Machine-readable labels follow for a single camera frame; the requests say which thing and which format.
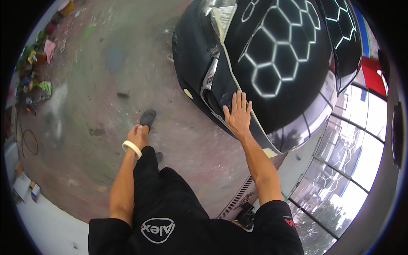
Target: shoe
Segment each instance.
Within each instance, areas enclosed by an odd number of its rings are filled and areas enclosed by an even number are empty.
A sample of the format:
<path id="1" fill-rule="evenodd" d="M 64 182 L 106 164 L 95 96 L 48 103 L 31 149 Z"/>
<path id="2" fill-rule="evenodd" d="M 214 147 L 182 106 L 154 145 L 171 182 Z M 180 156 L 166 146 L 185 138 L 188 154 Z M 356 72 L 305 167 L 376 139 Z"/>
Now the shoe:
<path id="1" fill-rule="evenodd" d="M 140 117 L 140 125 L 146 125 L 149 127 L 149 132 L 151 129 L 151 126 L 153 124 L 154 119 L 156 118 L 156 111 L 155 110 L 147 110 L 145 111 L 142 116 Z"/>
<path id="2" fill-rule="evenodd" d="M 157 159 L 157 163 L 160 164 L 163 161 L 163 153 L 156 152 L 156 159 Z"/>

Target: black car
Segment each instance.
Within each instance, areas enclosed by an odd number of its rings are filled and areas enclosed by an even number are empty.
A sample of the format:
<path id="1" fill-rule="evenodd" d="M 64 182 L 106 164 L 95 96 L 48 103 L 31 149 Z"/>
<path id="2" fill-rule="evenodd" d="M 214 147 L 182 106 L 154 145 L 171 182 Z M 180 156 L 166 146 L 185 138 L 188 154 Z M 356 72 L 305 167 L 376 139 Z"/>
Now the black car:
<path id="1" fill-rule="evenodd" d="M 267 155 L 302 145 L 328 119 L 362 56 L 345 0 L 193 0 L 173 33 L 181 88 L 226 132 L 222 105 L 246 92 Z"/>

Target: concrete floor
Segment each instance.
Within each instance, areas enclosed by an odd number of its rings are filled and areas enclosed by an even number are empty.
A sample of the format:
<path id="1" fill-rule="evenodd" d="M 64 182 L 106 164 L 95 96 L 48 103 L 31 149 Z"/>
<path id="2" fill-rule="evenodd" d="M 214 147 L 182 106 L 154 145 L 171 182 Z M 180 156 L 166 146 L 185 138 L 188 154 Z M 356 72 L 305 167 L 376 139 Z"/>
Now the concrete floor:
<path id="1" fill-rule="evenodd" d="M 85 222 L 109 216 L 121 144 L 150 108 L 157 117 L 149 141 L 164 154 L 159 168 L 174 168 L 210 217 L 248 177 L 239 142 L 208 119 L 176 79 L 171 35 L 190 1 L 77 0 L 51 36 L 57 48 L 40 73 L 51 81 L 52 97 L 37 106 L 37 116 L 19 116 L 23 129 L 34 132 L 39 153 L 25 148 L 21 160 L 42 194 L 72 216 Z M 26 141 L 35 150 L 30 134 Z"/>

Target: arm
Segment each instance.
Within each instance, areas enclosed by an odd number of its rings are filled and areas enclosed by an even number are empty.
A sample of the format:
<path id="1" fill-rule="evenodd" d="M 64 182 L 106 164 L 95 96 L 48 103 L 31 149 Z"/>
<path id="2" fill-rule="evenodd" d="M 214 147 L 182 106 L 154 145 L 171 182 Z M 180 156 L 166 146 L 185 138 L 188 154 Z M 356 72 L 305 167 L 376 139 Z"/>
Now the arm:
<path id="1" fill-rule="evenodd" d="M 128 133 L 128 140 L 141 148 L 142 126 L 134 126 Z M 132 227 L 133 208 L 135 207 L 135 186 L 133 182 L 133 164 L 136 153 L 128 148 L 122 166 L 112 185 L 109 202 L 110 218 L 123 220 Z"/>
<path id="2" fill-rule="evenodd" d="M 222 108 L 228 128 L 244 148 L 249 172 L 258 192 L 259 204 L 263 205 L 272 200 L 284 201 L 276 168 L 249 131 L 252 101 L 249 101 L 246 109 L 246 94 L 238 91 L 233 94 L 231 114 L 227 106 L 224 105 Z"/>

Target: masking tape roll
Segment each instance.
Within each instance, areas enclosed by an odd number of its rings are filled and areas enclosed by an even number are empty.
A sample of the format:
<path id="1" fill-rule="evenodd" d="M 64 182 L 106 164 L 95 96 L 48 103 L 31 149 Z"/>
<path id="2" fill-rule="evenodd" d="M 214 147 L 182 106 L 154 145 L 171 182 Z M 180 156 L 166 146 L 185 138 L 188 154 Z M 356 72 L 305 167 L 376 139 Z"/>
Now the masking tape roll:
<path id="1" fill-rule="evenodd" d="M 123 144 L 122 144 L 122 149 L 123 149 L 125 152 L 126 152 L 126 150 L 127 150 L 126 147 L 129 147 L 129 148 L 131 148 L 132 150 L 134 150 L 134 152 L 135 152 L 136 155 L 137 155 L 137 159 L 140 159 L 140 158 L 142 157 L 142 151 L 141 151 L 134 143 L 132 143 L 131 141 L 126 140 L 126 141 L 123 142 Z"/>

